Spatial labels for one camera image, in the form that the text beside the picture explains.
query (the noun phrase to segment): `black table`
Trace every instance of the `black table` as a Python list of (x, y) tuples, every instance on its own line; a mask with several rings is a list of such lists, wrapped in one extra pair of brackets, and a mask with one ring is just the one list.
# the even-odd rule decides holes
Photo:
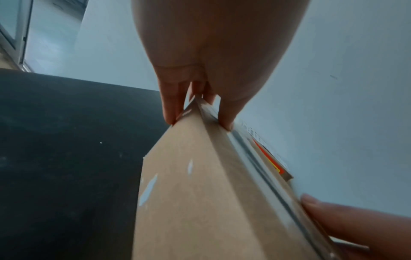
[(0, 259), (131, 258), (159, 92), (0, 69)]

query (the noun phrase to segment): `door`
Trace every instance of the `door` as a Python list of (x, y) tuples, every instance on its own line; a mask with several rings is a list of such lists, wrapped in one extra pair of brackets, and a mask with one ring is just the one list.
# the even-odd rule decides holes
[(0, 0), (0, 45), (22, 69), (33, 0)]

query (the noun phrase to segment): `door frame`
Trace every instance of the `door frame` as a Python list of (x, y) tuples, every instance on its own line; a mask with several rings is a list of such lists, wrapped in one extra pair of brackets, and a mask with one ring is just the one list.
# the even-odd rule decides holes
[(24, 71), (28, 71), (27, 67), (23, 64), (23, 61), (32, 8), (33, 0), (19, 1), (15, 39), (13, 39), (0, 24), (1, 47), (11, 57), (13, 62)]

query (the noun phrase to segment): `light blue wall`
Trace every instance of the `light blue wall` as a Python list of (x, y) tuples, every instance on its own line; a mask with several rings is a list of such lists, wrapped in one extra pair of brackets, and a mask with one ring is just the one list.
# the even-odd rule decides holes
[[(90, 0), (64, 75), (157, 89), (130, 0)], [(240, 114), (298, 194), (411, 216), (411, 1), (313, 0)]]

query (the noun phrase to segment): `skin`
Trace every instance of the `skin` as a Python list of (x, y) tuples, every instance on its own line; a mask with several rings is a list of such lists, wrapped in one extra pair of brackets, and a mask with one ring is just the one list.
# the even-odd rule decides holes
[(307, 194), (301, 203), (328, 235), (363, 245), (339, 244), (346, 259), (411, 259), (411, 218), (325, 203)]
[[(210, 104), (231, 130), (290, 44), (308, 0), (132, 0), (134, 21), (158, 77), (163, 114), (174, 124), (190, 96)], [(350, 260), (411, 259), (411, 219), (323, 203), (304, 195), (311, 218)]]
[(158, 77), (163, 114), (174, 124), (193, 94), (221, 97), (230, 130), (283, 56), (308, 0), (133, 0), (137, 31)]

